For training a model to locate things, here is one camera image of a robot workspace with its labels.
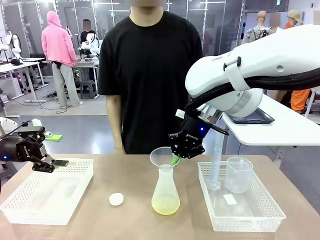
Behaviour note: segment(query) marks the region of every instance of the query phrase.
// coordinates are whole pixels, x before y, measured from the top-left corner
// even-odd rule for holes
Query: plastic basket
[[[208,209],[213,230],[216,232],[275,232],[284,212],[277,205],[265,186],[252,171],[249,189],[244,193],[233,193],[225,187],[226,161],[220,162],[219,181],[221,189],[207,189],[211,163],[198,162],[199,181]],[[228,204],[224,195],[232,195],[237,204]]]
[[[11,224],[68,224],[94,175],[94,160],[62,160],[69,161],[67,167],[33,172],[0,206]]]

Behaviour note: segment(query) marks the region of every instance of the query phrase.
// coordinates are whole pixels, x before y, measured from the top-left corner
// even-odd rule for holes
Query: person in pink hoodie
[[[61,27],[58,14],[54,11],[47,13],[48,26],[43,30],[41,42],[43,52],[48,61],[52,62],[52,72],[56,94],[62,108],[67,107],[65,85],[71,101],[71,107],[83,104],[79,100],[72,67],[77,63],[75,49],[66,30]]]

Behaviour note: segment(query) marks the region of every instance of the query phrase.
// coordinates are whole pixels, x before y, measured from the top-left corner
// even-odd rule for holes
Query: gray pants
[[[72,67],[61,64],[60,69],[57,68],[57,65],[52,63],[52,72],[54,78],[54,85],[58,100],[61,106],[67,106],[67,97],[65,94],[65,85],[68,89],[69,98],[72,106],[78,106],[80,100],[77,94],[77,89],[74,80],[74,72]]]

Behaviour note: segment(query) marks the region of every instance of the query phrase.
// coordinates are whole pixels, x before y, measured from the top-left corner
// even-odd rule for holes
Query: floor
[[[60,142],[46,142],[45,146],[51,154],[110,154],[114,151],[111,127],[107,116],[22,116],[16,121],[38,118],[48,131],[62,134]],[[204,139],[205,154],[212,154],[215,132],[210,131]],[[230,133],[226,154],[266,155],[273,159],[275,149],[268,146],[240,145],[235,136]],[[320,213],[320,147],[290,148],[281,165],[281,170],[300,190],[310,204]]]
[[[79,116],[79,115],[107,115],[106,98],[99,96],[97,99],[81,99],[84,102],[79,107],[69,107],[67,111],[61,110],[60,105],[57,103],[55,97],[44,98],[50,91],[55,89],[53,78],[46,78],[45,81],[49,82],[45,86],[35,92],[38,100],[46,100],[46,103],[28,103],[25,100],[31,100],[31,93],[23,95],[15,100],[10,100],[5,104],[5,109],[8,115],[20,116]]]

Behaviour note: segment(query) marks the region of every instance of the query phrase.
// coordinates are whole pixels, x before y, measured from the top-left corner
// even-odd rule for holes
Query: pink hoodie
[[[54,11],[49,11],[46,18],[48,26],[41,35],[46,59],[73,67],[77,62],[77,57],[68,32],[61,28],[60,19]]]

